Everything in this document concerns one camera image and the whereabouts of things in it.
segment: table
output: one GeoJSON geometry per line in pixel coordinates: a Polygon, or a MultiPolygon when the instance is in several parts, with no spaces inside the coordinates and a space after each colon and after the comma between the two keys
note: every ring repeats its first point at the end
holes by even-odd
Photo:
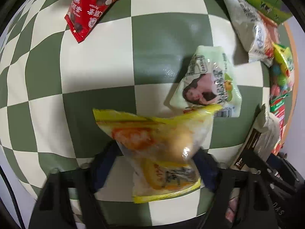
{"type": "MultiPolygon", "coordinates": [[[[78,44],[64,16],[72,0],[30,0],[9,25],[0,51],[1,149],[35,198],[50,171],[89,163],[109,141],[92,108],[169,117],[169,100],[198,45],[222,46],[242,95],[239,118],[215,118],[203,148],[228,163],[255,112],[269,100],[269,73],[246,63],[223,0],[120,0],[78,44]]],[[[280,40],[290,45],[283,25],[280,40]]],[[[286,98],[286,114],[292,107],[286,98]]],[[[206,212],[205,187],[184,196],[132,202],[133,170],[119,156],[96,198],[108,223],[161,225],[206,212]]],[[[77,194],[70,190],[76,221],[77,194]]]]}

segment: green candy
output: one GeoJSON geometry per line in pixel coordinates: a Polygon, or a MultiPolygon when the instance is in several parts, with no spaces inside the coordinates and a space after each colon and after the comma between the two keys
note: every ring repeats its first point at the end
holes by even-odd
{"type": "Polygon", "coordinates": [[[278,85],[279,86],[285,86],[287,84],[287,79],[284,74],[279,74],[278,75],[278,85]]]}

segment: black cable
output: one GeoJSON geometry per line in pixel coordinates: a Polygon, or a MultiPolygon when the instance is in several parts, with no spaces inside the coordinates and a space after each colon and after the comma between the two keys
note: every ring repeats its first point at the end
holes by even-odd
{"type": "Polygon", "coordinates": [[[17,217],[18,217],[18,220],[19,220],[19,224],[20,224],[20,226],[21,226],[21,229],[25,229],[25,226],[24,226],[24,223],[23,223],[23,219],[22,219],[22,217],[21,217],[21,213],[20,213],[20,210],[19,210],[19,207],[18,207],[18,203],[17,203],[16,197],[15,197],[15,194],[14,194],[14,192],[13,192],[13,189],[12,189],[12,187],[11,187],[11,185],[10,185],[9,180],[7,180],[7,177],[6,177],[5,173],[4,173],[4,171],[3,171],[2,167],[1,167],[1,165],[0,165],[0,174],[1,174],[1,177],[2,177],[4,183],[5,183],[6,187],[7,187],[7,189],[8,189],[8,191],[9,191],[10,195],[11,195],[12,202],[13,202],[13,205],[14,205],[14,207],[15,207],[15,211],[16,211],[16,214],[17,214],[17,217]]]}

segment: orange and white package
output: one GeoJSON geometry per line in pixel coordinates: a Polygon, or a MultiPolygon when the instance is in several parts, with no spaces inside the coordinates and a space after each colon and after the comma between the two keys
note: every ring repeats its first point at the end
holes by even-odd
{"type": "Polygon", "coordinates": [[[212,104],[172,118],[146,118],[93,110],[97,125],[118,145],[135,170],[135,203],[172,198],[200,186],[191,160],[221,109],[212,104]]]}

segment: red candy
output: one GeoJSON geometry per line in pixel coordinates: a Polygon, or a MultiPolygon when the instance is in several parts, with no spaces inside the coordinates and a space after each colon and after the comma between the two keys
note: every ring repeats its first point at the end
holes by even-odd
{"type": "Polygon", "coordinates": [[[90,33],[98,19],[117,0],[73,0],[65,19],[78,43],[90,33]]]}

